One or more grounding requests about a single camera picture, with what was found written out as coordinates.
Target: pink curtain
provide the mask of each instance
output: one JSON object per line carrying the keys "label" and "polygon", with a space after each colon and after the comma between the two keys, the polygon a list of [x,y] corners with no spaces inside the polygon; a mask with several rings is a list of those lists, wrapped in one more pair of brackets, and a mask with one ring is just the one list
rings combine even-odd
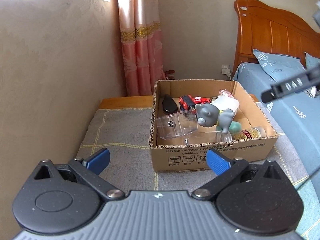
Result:
{"label": "pink curtain", "polygon": [[165,79],[158,0],[118,0],[128,96],[152,95]]}

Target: blue pillow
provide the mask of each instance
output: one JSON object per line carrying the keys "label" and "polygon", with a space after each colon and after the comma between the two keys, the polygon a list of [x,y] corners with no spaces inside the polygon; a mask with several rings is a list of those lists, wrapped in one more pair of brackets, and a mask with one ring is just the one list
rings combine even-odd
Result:
{"label": "blue pillow", "polygon": [[306,54],[306,65],[307,69],[311,69],[316,67],[320,63],[320,59],[316,57],[312,57],[310,54],[304,52]]}
{"label": "blue pillow", "polygon": [[253,49],[262,69],[276,82],[291,78],[305,71],[300,58],[280,54],[264,53]]}

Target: toy wheel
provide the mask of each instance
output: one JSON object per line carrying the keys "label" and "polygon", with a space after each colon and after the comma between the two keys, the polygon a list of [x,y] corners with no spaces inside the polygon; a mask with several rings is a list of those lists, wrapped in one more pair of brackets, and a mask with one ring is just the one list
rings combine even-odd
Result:
{"label": "toy wheel", "polygon": [[186,102],[183,102],[183,108],[184,108],[184,110],[188,110],[188,105],[187,105],[187,103]]}

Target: wall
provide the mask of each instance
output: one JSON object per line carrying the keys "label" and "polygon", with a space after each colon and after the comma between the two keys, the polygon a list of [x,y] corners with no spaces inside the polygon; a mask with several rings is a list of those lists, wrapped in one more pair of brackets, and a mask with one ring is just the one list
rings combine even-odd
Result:
{"label": "wall", "polygon": [[[238,18],[235,0],[159,0],[164,69],[175,78],[226,79],[221,65],[233,66]],[[319,31],[312,19],[318,0],[260,0],[292,11]]]}
{"label": "wall", "polygon": [[125,95],[117,5],[0,0],[0,239],[41,159],[73,158],[101,99]]}

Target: red toy car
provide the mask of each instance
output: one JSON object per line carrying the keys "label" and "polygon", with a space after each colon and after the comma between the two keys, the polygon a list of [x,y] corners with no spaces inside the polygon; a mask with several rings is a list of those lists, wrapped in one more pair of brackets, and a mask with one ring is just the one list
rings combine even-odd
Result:
{"label": "red toy car", "polygon": [[191,95],[182,96],[180,97],[180,100],[179,100],[181,111],[189,110],[195,107],[196,104],[209,104],[209,103],[211,103],[210,99],[201,98],[201,97],[193,98]]}

